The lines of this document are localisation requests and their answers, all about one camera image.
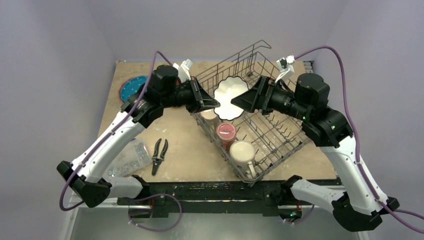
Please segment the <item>tall cream seahorse cup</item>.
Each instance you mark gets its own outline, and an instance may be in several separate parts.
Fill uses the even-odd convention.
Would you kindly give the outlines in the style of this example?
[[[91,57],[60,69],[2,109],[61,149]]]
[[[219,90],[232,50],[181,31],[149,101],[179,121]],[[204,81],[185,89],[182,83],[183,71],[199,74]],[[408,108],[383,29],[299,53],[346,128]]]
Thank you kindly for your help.
[[[209,110],[205,110],[205,111],[200,112],[200,118],[201,118],[203,124],[205,125],[205,127],[207,128],[207,130],[205,130],[205,132],[215,134],[216,128],[220,124],[220,119],[215,114],[214,110],[209,109]]]

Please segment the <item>pink ghost pattern mug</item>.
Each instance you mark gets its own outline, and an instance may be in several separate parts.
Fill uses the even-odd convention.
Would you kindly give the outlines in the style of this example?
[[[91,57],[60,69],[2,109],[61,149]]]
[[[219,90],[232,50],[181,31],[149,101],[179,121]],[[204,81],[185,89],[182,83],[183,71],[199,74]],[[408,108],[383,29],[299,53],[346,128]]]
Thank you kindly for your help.
[[[222,148],[228,152],[237,136],[235,126],[231,123],[223,122],[217,126],[215,132],[220,139]]]

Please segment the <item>green interior mushroom mug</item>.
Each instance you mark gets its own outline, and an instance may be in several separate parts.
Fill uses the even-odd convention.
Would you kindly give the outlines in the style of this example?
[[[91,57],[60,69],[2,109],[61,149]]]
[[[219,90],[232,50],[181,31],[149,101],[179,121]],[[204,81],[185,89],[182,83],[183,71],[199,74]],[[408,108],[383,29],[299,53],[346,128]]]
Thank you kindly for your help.
[[[254,168],[256,151],[252,143],[245,140],[235,141],[229,149],[229,154],[244,177],[254,179],[257,176]]]

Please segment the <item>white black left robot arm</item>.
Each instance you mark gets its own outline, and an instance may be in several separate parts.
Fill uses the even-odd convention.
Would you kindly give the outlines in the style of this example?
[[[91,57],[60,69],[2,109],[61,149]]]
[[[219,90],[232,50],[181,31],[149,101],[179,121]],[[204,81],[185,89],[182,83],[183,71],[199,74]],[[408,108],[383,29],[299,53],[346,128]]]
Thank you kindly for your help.
[[[131,140],[163,115],[165,108],[181,106],[193,114],[217,108],[220,103],[184,67],[158,66],[86,151],[71,162],[58,164],[56,169],[66,181],[66,187],[89,208],[109,198],[129,198],[138,205],[146,203],[148,184],[141,177],[106,178],[103,174]]]

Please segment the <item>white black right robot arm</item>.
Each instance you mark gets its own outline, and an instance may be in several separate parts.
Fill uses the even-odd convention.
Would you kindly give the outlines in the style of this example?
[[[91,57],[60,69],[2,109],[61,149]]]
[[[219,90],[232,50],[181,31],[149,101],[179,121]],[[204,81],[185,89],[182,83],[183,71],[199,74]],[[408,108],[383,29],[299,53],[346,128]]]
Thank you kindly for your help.
[[[333,190],[294,175],[281,184],[282,201],[305,201],[322,208],[347,231],[372,231],[382,223],[382,215],[400,204],[379,188],[356,153],[353,129],[341,112],[328,106],[329,93],[330,86],[315,73],[301,74],[294,92],[261,76],[231,103],[250,113],[277,111],[300,120],[302,131],[326,155],[344,186],[344,190]]]

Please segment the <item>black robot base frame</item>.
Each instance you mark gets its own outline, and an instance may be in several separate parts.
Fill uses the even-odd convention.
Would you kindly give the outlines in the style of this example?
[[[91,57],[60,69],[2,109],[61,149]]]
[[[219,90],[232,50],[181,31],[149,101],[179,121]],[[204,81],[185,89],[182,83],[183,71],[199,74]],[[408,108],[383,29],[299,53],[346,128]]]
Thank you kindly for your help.
[[[300,219],[311,203],[287,196],[282,180],[150,182],[136,199],[119,197],[119,206],[128,206],[130,215],[145,207],[154,218],[178,214],[259,214],[263,217]]]

